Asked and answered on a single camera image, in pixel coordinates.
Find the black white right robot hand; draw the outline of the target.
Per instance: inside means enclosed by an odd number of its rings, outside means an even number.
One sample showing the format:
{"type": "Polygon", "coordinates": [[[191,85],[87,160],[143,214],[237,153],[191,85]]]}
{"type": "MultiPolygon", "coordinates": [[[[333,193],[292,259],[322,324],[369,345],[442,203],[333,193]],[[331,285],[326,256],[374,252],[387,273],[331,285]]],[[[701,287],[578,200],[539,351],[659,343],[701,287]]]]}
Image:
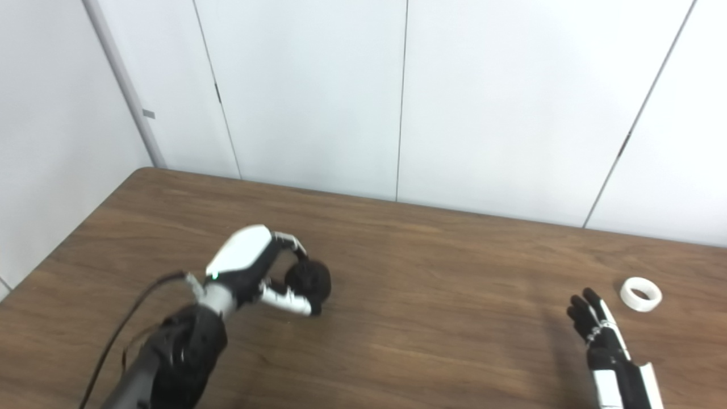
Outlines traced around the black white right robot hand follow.
{"type": "Polygon", "coordinates": [[[598,407],[664,407],[653,365],[633,362],[616,319],[597,292],[585,287],[572,295],[566,312],[585,343],[598,407]]]}

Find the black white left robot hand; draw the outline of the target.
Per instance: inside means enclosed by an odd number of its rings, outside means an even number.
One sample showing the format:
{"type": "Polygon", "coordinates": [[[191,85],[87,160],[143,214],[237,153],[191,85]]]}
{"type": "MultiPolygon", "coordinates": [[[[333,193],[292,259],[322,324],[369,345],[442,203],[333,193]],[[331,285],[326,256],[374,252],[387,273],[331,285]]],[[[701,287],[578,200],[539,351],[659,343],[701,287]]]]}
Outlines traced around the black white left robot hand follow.
{"type": "Polygon", "coordinates": [[[304,316],[319,316],[322,301],[294,290],[291,285],[276,284],[268,277],[284,249],[295,254],[300,264],[309,261],[296,236],[271,231],[262,224],[236,231],[208,264],[198,303],[223,320],[245,303],[255,302],[304,316]]]}

